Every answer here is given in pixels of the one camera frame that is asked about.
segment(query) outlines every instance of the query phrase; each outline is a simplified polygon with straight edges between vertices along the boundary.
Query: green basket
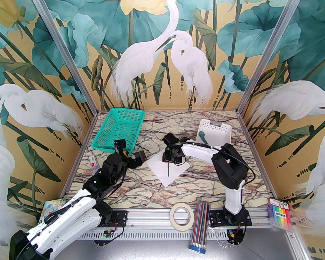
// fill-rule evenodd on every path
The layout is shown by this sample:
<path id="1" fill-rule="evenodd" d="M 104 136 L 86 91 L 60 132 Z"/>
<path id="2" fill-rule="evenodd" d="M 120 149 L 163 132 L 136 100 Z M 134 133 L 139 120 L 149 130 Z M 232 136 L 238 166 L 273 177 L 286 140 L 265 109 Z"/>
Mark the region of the green basket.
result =
<path id="1" fill-rule="evenodd" d="M 113 108 L 92 142 L 92 148 L 114 153 L 114 141 L 125 139 L 129 155 L 133 152 L 141 125 L 144 111 L 124 108 Z"/>

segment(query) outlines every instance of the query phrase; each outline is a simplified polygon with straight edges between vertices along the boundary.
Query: marker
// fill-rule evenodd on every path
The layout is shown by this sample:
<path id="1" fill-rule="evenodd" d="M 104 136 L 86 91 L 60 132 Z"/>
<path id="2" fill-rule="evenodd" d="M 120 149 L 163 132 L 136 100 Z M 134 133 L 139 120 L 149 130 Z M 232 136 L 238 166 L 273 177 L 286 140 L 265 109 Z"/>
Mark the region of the marker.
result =
<path id="1" fill-rule="evenodd" d="M 282 209 L 283 210 L 283 214 L 288 218 L 288 215 L 287 215 L 287 212 L 286 212 L 286 210 L 283 208 Z M 285 229 L 288 229 L 289 227 L 288 227 L 288 220 L 287 220 L 287 218 L 285 219 L 285 218 L 283 218 L 283 220 L 284 220 L 284 228 Z"/>

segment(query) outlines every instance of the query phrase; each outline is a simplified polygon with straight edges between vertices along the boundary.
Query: tape roll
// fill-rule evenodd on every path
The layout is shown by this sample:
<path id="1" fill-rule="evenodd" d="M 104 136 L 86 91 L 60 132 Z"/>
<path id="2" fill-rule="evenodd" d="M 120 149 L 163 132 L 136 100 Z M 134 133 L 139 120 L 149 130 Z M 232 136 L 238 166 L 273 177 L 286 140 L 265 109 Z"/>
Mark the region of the tape roll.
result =
<path id="1" fill-rule="evenodd" d="M 183 207 L 186 209 L 186 211 L 189 213 L 189 217 L 190 217 L 190 220 L 187 224 L 185 225 L 180 225 L 178 223 L 176 223 L 175 221 L 175 212 L 176 210 L 179 208 L 179 207 Z M 170 222 L 171 222 L 171 225 L 174 229 L 180 231 L 180 232 L 184 232 L 184 231 L 187 231 L 189 230 L 193 224 L 194 224 L 194 212 L 193 210 L 191 209 L 191 207 L 188 205 L 188 204 L 185 204 L 185 203 L 177 203 L 175 204 L 172 208 L 171 208 L 171 211 L 170 211 Z"/>

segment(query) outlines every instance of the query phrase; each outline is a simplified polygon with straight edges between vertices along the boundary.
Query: painted wallpaper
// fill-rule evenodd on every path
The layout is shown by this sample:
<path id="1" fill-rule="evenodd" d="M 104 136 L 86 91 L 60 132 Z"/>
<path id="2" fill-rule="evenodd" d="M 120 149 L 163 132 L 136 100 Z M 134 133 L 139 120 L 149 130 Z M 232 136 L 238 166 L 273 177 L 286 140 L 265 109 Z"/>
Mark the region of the painted wallpaper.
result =
<path id="1" fill-rule="evenodd" d="M 58 50 L 32 1 L 0 0 L 0 259 L 60 196 L 93 118 L 49 51 Z"/>
<path id="2" fill-rule="evenodd" d="M 312 259 L 325 259 L 325 0 L 302 0 L 300 37 L 275 53 L 242 112 Z"/>
<path id="3" fill-rule="evenodd" d="M 234 109 L 287 0 L 45 1 L 99 109 Z"/>

